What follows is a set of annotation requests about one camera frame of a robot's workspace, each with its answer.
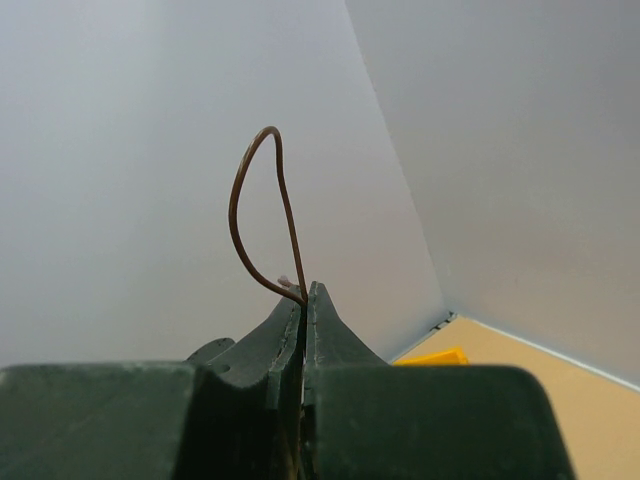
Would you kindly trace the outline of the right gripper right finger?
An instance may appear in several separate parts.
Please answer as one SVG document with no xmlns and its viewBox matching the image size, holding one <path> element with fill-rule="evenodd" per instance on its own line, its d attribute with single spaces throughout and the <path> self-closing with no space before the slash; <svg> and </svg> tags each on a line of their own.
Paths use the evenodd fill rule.
<svg viewBox="0 0 640 480">
<path fill-rule="evenodd" d="M 509 365 L 392 366 L 340 319 L 325 285 L 307 307 L 306 442 L 319 479 L 571 479 L 540 382 Z"/>
</svg>

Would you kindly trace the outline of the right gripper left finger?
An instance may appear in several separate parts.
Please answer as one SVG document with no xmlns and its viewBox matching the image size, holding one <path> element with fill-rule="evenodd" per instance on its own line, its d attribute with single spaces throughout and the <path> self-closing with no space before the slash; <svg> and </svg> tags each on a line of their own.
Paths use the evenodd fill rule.
<svg viewBox="0 0 640 480">
<path fill-rule="evenodd" d="M 281 300 L 228 348 L 186 361 L 1 372 L 5 479 L 293 479 L 303 313 Z"/>
</svg>

